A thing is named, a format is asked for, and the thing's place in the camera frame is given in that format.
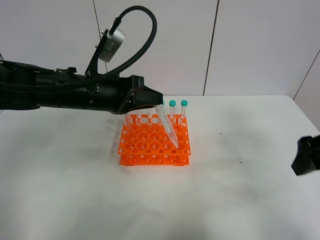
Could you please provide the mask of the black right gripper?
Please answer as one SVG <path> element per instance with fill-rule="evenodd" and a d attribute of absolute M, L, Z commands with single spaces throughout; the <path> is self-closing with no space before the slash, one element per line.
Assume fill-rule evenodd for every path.
<path fill-rule="evenodd" d="M 163 94 L 147 87 L 142 76 L 109 78 L 98 87 L 98 109 L 114 115 L 163 104 Z"/>

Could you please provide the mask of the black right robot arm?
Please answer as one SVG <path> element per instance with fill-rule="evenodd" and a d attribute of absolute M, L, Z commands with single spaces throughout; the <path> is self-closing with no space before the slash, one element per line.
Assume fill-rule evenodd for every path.
<path fill-rule="evenodd" d="M 41 107 L 105 111 L 123 115 L 163 103 L 163 94 L 145 85 L 138 75 L 97 73 L 93 56 L 84 75 L 74 67 L 47 69 L 0 60 L 1 110 L 27 111 Z"/>

